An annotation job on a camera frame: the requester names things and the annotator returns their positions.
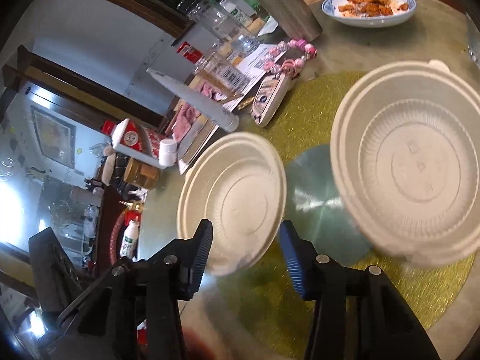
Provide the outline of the beige plastic bowl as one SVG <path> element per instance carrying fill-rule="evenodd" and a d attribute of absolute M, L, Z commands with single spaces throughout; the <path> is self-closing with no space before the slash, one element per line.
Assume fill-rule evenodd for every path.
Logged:
<path fill-rule="evenodd" d="M 188 239 L 203 219 L 213 238 L 206 271 L 230 275 L 254 266 L 277 235 L 287 200 L 278 151 L 255 133 L 231 133 L 210 145 L 186 173 L 176 230 Z"/>
<path fill-rule="evenodd" d="M 334 117 L 334 181 L 360 230 L 422 267 L 479 249 L 479 93 L 442 61 L 372 70 Z"/>

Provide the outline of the gold glitter turntable mat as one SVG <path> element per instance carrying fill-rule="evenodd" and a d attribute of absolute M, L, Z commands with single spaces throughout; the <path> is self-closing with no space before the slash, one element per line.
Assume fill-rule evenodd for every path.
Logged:
<path fill-rule="evenodd" d="M 441 268 L 416 268 L 374 250 L 346 212 L 333 181 L 329 141 L 342 97 L 359 72 L 320 76 L 296 86 L 267 127 L 247 123 L 286 165 L 286 217 L 299 235 L 339 263 L 378 265 L 428 330 L 442 359 L 479 357 L 479 256 Z M 231 359 L 300 359 L 313 305 L 294 291 L 278 243 L 252 268 L 220 279 L 210 318 Z"/>

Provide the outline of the silver turntable center disc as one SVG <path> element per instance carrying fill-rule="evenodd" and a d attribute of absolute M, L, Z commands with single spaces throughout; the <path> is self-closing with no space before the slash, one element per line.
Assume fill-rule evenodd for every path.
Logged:
<path fill-rule="evenodd" d="M 333 177 L 330 148 L 317 145 L 286 165 L 285 218 L 300 238 L 343 266 L 352 266 L 371 250 L 343 204 Z"/>

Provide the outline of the small white green bottle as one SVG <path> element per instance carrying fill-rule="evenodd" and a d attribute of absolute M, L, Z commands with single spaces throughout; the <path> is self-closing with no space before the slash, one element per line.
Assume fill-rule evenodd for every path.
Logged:
<path fill-rule="evenodd" d="M 137 220 L 131 220 L 124 231 L 120 245 L 120 257 L 132 259 L 135 255 L 137 240 L 139 238 L 139 224 Z"/>

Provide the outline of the red yellow hula hoop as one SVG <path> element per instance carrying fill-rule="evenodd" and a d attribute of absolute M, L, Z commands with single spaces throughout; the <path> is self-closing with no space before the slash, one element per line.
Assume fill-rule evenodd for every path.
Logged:
<path fill-rule="evenodd" d="M 115 221 L 114 227 L 112 228 L 112 233 L 109 240 L 109 248 L 108 248 L 108 256 L 110 260 L 110 264 L 113 266 L 117 259 L 118 259 L 118 251 L 117 251 L 117 241 L 119 238 L 120 230 L 123 228 L 125 224 L 125 213 L 126 210 L 123 210 L 117 220 Z"/>

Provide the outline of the gold lid glass jar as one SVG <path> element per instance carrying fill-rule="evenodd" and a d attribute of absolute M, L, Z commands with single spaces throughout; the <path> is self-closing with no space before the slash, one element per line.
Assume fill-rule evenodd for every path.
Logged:
<path fill-rule="evenodd" d="M 157 186 L 161 171 L 135 158 L 130 158 L 126 166 L 123 180 L 125 183 L 139 188 L 151 190 Z"/>

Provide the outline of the dark quilted jacket fur collar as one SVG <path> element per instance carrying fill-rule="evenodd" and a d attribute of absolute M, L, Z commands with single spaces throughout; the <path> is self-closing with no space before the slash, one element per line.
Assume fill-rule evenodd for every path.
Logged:
<path fill-rule="evenodd" d="M 101 180 L 105 185 L 117 187 L 124 181 L 129 157 L 122 153 L 117 153 L 111 145 L 107 145 L 103 149 L 103 156 L 105 157 L 105 162 Z"/>

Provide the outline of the white liquor bottle red cap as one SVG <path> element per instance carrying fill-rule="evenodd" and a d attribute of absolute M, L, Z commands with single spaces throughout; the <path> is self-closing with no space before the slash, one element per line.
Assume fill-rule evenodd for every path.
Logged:
<path fill-rule="evenodd" d="M 154 129 L 144 127 L 131 119 L 124 119 L 118 124 L 107 120 L 101 127 L 101 133 L 111 138 L 112 148 L 116 152 L 160 168 L 160 141 L 165 139 L 165 136 Z"/>

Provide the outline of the pink cloth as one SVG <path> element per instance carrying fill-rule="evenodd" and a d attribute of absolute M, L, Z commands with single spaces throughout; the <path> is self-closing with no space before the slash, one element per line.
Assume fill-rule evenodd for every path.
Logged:
<path fill-rule="evenodd" d="M 226 98 L 226 96 L 222 94 L 218 88 L 212 86 L 206 81 L 199 83 L 196 86 L 195 91 L 215 101 Z M 177 143 L 182 141 L 184 136 L 191 129 L 194 122 L 199 118 L 200 114 L 201 112 L 191 106 L 188 102 L 181 101 L 180 108 L 176 113 L 176 120 L 172 127 L 172 138 Z"/>

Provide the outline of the phone in patterned case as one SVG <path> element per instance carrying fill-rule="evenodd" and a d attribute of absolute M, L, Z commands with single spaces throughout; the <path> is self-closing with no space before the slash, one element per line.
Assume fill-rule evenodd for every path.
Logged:
<path fill-rule="evenodd" d="M 292 80 L 286 74 L 267 75 L 262 80 L 256 95 L 253 97 L 251 112 L 254 122 L 264 128 L 281 105 Z"/>

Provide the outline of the small clear liquor bottle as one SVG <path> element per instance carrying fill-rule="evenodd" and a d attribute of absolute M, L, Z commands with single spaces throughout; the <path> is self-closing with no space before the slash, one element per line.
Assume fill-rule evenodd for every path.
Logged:
<path fill-rule="evenodd" d="M 194 74 L 225 96 L 242 95 L 250 79 L 216 51 L 204 54 L 184 41 L 176 51 L 194 64 Z"/>

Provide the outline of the clear glass jar black lid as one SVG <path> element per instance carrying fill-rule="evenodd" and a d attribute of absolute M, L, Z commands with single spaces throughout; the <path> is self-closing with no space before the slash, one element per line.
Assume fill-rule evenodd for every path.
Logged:
<path fill-rule="evenodd" d="M 258 39 L 215 0 L 181 0 L 177 10 L 207 29 L 241 57 L 259 47 Z"/>

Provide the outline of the stainless steel thermos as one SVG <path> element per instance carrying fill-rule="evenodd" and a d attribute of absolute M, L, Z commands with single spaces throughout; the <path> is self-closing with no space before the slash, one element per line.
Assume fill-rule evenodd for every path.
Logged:
<path fill-rule="evenodd" d="M 322 33 L 304 0 L 258 0 L 290 38 L 314 41 Z"/>

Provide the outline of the blue white plate with food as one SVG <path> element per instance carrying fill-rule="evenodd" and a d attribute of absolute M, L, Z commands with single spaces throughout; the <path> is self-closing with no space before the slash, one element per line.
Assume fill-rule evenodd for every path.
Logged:
<path fill-rule="evenodd" d="M 321 10 L 347 26 L 380 29 L 408 21 L 416 11 L 416 0 L 325 0 Z"/>

